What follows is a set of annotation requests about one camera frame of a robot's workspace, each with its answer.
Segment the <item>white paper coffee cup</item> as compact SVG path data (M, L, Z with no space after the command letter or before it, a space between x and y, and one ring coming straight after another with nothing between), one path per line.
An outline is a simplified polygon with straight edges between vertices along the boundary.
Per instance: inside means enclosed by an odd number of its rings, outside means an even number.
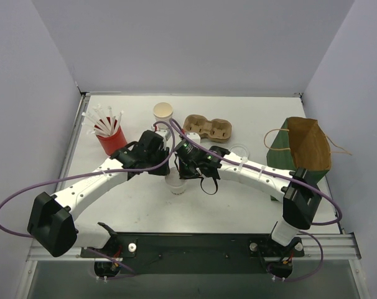
M165 177L165 183L172 194L181 195L187 188L187 182L180 178L179 174L169 174Z

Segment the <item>brown pulp cup carrier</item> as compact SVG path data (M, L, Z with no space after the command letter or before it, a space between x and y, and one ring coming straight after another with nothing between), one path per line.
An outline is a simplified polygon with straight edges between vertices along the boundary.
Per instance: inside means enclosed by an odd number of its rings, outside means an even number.
M184 121L183 130L217 143L226 143L231 138L232 125L219 118L208 120L202 115L189 115Z

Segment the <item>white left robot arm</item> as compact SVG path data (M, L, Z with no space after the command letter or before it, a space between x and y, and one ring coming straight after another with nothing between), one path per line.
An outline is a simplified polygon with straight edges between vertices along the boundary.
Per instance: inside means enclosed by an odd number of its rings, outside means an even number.
M170 173L170 130L146 130L139 141L117 149L90 176L53 195L39 194L32 206L28 233L53 257L72 247L94 247L101 255L115 253L116 233L104 223L77 225L82 212L112 188L147 172L156 176Z

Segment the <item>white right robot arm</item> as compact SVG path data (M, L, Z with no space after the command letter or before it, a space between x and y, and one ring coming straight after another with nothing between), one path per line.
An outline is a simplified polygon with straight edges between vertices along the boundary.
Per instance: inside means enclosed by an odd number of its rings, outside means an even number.
M260 190L282 203L282 216L271 239L287 247L301 230L308 230L319 208L317 183L306 169L274 169L212 146L208 151L182 140L175 149L181 179L234 181Z

